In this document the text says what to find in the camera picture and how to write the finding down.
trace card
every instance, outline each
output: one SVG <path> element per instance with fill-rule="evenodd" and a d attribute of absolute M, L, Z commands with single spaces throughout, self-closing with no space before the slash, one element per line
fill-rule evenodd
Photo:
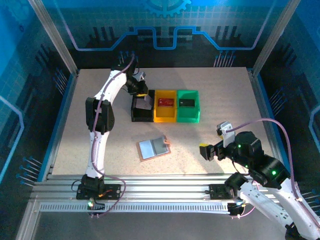
<path fill-rule="evenodd" d="M 196 106 L 194 99 L 179 99 L 179 107 L 194 108 Z"/>
<path fill-rule="evenodd" d="M 135 108 L 151 110 L 152 108 L 152 98 L 149 95 L 145 95 L 144 98 L 136 98 Z"/>
<path fill-rule="evenodd" d="M 170 154 L 170 142 L 166 136 L 140 141 L 136 144 L 141 162 Z"/>
<path fill-rule="evenodd" d="M 159 98 L 158 107 L 173 107 L 175 100 L 173 98 Z"/>

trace metal frame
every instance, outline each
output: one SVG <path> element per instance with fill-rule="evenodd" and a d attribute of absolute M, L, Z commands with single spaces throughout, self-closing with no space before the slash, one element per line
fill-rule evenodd
<path fill-rule="evenodd" d="M 269 38 L 267 39 L 261 53 L 259 54 L 253 68 L 252 74 L 257 77 L 260 73 L 262 67 L 265 65 L 267 59 L 269 58 L 272 50 L 274 49 L 276 43 L 284 32 L 287 24 L 289 23 L 292 15 L 295 13 L 296 8 L 298 7 L 301 0 L 289 0 L 289 2 L 284 7 L 279 19 L 274 25 L 272 32 L 270 33 Z"/>
<path fill-rule="evenodd" d="M 28 0 L 41 21 L 43 27 L 57 48 L 61 58 L 69 71 L 75 75 L 77 67 L 69 54 L 57 28 L 50 18 L 41 0 Z M 300 0 L 290 0 L 276 23 L 266 45 L 258 57 L 252 73 L 249 72 L 253 92 L 262 117 L 269 117 L 267 103 L 264 99 L 262 87 L 259 84 L 258 73 L 266 62 L 270 52 L 278 41 L 282 31 L 289 22 Z M 68 109 L 71 103 L 77 77 L 70 82 L 66 91 L 66 107 L 61 110 L 61 116 L 52 141 L 54 144 L 47 151 L 48 158 L 42 182 L 36 182 L 32 189 L 17 240 L 31 239 L 37 226 L 40 212 L 90 212 L 85 200 L 76 200 L 76 192 L 71 190 L 71 184 L 80 180 L 80 175 L 51 175 L 51 170 L 57 155 L 57 149 L 66 123 Z M 284 162 L 279 149 L 277 134 L 270 123 L 264 123 L 266 134 L 276 158 Z M 115 212 L 157 212 L 157 213 L 214 213 L 229 214 L 227 204 L 233 200 L 210 200 L 205 194 L 209 184 L 223 184 L 230 174 L 193 174 L 193 175 L 135 175 L 118 176 L 126 181 L 127 190 L 123 199 L 113 211 Z M 105 180 L 105 183 L 118 183 L 114 180 Z M 268 198 L 278 202 L 266 188 L 260 187 Z M 105 202 L 105 210 L 110 208 L 112 201 Z"/>
<path fill-rule="evenodd" d="M 112 210 L 116 213 L 210 213 L 229 214 L 227 205 L 234 200 L 210 200 L 209 184 L 223 184 L 230 174 L 192 175 L 139 175 L 117 176 L 126 181 L 127 189 L 123 199 Z M 81 175 L 49 175 L 48 180 L 37 182 L 33 187 L 25 210 L 17 240 L 28 240 L 37 226 L 40 212 L 97 212 L 106 211 L 114 201 L 100 201 L 105 210 L 88 210 L 88 201 L 77 200 L 71 184 L 81 179 Z M 118 184 L 108 179 L 106 184 Z M 278 201 L 262 186 L 259 191 Z"/>
<path fill-rule="evenodd" d="M 54 22 L 52 21 L 47 9 L 41 0 L 28 0 L 38 19 L 42 23 L 43 28 L 50 37 L 53 45 L 60 54 L 64 64 L 72 75 L 77 73 L 77 66 L 70 55 L 60 33 L 58 32 Z"/>

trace floor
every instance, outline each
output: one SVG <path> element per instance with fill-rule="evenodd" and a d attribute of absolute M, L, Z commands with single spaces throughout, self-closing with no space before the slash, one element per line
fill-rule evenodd
<path fill-rule="evenodd" d="M 205 213 L 41 213 L 33 240 L 284 240 L 258 210 L 241 219 Z"/>
<path fill-rule="evenodd" d="M 200 123 L 131 122 L 132 97 L 121 90 L 113 103 L 115 125 L 105 150 L 105 173 L 112 175 L 233 173 L 231 161 L 205 161 L 199 144 L 216 144 L 221 139 L 216 125 L 229 121 L 234 127 L 260 118 L 245 67 L 232 68 L 145 68 L 149 89 L 198 90 Z M 89 130 L 85 101 L 94 96 L 110 74 L 109 69 L 82 69 L 67 116 L 53 175 L 84 174 L 89 157 Z M 262 123 L 243 128 L 261 140 L 272 155 Z M 171 154 L 140 162 L 136 143 L 166 135 Z"/>

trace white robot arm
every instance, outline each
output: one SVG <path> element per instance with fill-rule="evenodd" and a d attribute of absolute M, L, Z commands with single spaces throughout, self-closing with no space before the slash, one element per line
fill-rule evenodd
<path fill-rule="evenodd" d="M 251 131 L 236 135 L 232 129 L 229 122 L 219 124 L 217 133 L 223 140 L 214 146 L 201 144 L 201 155 L 208 161 L 214 158 L 219 161 L 229 158 L 247 168 L 253 180 L 267 188 L 280 205 L 254 188 L 252 183 L 239 172 L 235 172 L 225 182 L 230 196 L 240 197 L 246 203 L 253 205 L 267 218 L 277 223 L 286 233 L 286 238 L 287 235 L 290 237 L 295 235 L 294 238 L 287 239 L 320 239 L 320 218 L 307 204 L 298 187 L 295 185 L 295 189 L 292 188 L 291 175 L 284 165 L 278 159 L 264 153 L 261 141 Z"/>
<path fill-rule="evenodd" d="M 118 64 L 111 69 L 108 80 L 102 89 L 85 101 L 86 124 L 90 131 L 88 164 L 78 186 L 76 198 L 79 200 L 101 197 L 106 191 L 104 184 L 105 148 L 110 131 L 115 124 L 112 104 L 125 85 L 131 95 L 145 96 L 148 88 L 143 80 L 146 74 L 136 70 L 136 59 L 130 63 Z"/>

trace white tabletop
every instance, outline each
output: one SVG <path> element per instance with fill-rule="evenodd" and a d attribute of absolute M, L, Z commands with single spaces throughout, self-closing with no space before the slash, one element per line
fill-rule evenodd
<path fill-rule="evenodd" d="M 198 90 L 200 122 L 131 122 L 132 96 L 121 90 L 113 102 L 115 124 L 106 143 L 104 168 L 111 175 L 233 173 L 229 160 L 206 161 L 200 143 L 216 144 L 217 124 L 229 121 L 233 127 L 260 118 L 255 95 L 245 67 L 146 68 L 149 89 Z M 85 102 L 104 85 L 109 69 L 82 69 L 67 116 L 53 168 L 54 175 L 83 175 L 90 147 Z M 262 123 L 241 129 L 253 131 L 265 153 L 272 156 Z M 171 154 L 140 162 L 136 143 L 166 135 Z"/>

